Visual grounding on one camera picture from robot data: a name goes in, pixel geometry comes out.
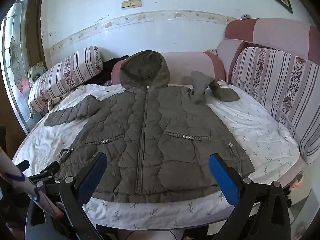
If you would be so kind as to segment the olive green quilted hooded jacket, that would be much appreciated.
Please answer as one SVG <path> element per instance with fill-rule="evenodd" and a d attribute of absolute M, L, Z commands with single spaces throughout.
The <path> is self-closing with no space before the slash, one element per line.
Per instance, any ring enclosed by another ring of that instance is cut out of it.
<path fill-rule="evenodd" d="M 208 166 L 214 153 L 243 177 L 254 172 L 245 150 L 207 104 L 207 92 L 220 101 L 237 101 L 234 90 L 198 71 L 191 73 L 191 88 L 170 86 L 165 58 L 151 50 L 127 58 L 119 77 L 123 92 L 104 100 L 89 95 L 48 115 L 46 126 L 87 119 L 60 155 L 59 180 L 77 175 L 103 153 L 107 169 L 94 198 L 165 203 L 205 197 L 219 189 Z"/>

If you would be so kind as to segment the white floral bed sheet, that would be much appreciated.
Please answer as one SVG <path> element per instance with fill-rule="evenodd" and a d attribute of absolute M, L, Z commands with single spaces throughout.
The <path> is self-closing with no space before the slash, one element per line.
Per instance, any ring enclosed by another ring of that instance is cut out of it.
<path fill-rule="evenodd" d="M 220 102 L 207 96 L 209 107 L 218 115 L 249 156 L 256 183 L 269 184 L 275 180 L 288 184 L 287 172 L 298 161 L 298 144 L 285 126 L 269 115 L 266 109 L 242 90 L 236 102 Z M 60 151 L 69 146 L 80 132 L 85 119 L 47 127 L 39 121 L 27 134 L 13 157 L 14 163 L 29 161 L 27 176 L 39 173 L 59 158 Z M 93 198 L 84 211 L 93 224 L 125 230 L 168 230 L 212 223 L 230 215 L 222 192 L 204 198 L 164 204 L 123 204 Z"/>

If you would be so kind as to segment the black garment behind pillow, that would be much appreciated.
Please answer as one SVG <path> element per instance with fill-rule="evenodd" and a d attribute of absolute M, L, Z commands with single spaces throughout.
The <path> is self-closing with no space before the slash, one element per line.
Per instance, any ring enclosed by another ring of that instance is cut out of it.
<path fill-rule="evenodd" d="M 83 83 L 83 85 L 106 86 L 106 83 L 111 80 L 111 74 L 115 64 L 121 60 L 127 59 L 128 57 L 128 55 L 125 55 L 121 58 L 114 58 L 103 62 L 103 70 L 95 77 L 87 80 L 85 83 Z"/>

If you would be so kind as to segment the large striped floral cushion right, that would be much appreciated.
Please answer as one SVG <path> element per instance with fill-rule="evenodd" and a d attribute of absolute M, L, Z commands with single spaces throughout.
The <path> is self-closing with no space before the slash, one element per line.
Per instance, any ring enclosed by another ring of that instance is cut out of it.
<path fill-rule="evenodd" d="M 319 157 L 319 65 L 283 51 L 247 47 L 231 70 L 231 84 L 289 130 L 306 163 Z"/>

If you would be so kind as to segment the striped floral pillow left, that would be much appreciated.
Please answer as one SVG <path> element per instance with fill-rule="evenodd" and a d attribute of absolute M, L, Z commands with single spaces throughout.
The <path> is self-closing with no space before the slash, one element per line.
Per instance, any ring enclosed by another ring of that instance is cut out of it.
<path fill-rule="evenodd" d="M 31 113 L 40 113 L 49 100 L 84 84 L 102 70 L 103 61 L 97 46 L 86 47 L 68 56 L 34 82 L 28 98 Z"/>

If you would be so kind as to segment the pink corner cushion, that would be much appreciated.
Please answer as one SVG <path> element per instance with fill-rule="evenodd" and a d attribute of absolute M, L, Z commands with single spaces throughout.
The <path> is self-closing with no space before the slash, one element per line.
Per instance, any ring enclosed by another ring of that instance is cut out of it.
<path fill-rule="evenodd" d="M 247 47 L 247 43 L 242 40 L 224 39 L 217 48 L 217 56 L 223 63 L 226 81 L 231 83 L 231 75 L 236 59 Z"/>

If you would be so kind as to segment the stained glass door panel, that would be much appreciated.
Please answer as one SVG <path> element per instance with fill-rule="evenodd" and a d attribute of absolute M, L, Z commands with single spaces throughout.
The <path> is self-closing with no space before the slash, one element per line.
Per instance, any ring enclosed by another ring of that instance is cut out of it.
<path fill-rule="evenodd" d="M 1 70 L 12 110 L 23 131 L 28 134 L 41 120 L 28 106 L 30 84 L 25 39 L 28 0 L 16 0 L 1 22 Z"/>

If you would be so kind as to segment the pink red sofa backrest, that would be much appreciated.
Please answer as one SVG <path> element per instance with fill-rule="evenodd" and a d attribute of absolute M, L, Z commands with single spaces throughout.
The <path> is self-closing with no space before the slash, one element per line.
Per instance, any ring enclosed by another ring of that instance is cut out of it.
<path fill-rule="evenodd" d="M 225 38 L 285 51 L 319 64 L 319 29 L 298 20 L 236 20 L 227 25 Z"/>

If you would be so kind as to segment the beige wall switch plate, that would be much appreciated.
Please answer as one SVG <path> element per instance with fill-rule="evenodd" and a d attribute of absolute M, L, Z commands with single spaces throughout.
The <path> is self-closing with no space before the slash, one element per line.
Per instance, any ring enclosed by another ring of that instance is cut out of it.
<path fill-rule="evenodd" d="M 138 8 L 142 6 L 142 0 L 128 0 L 121 3 L 122 9 Z"/>

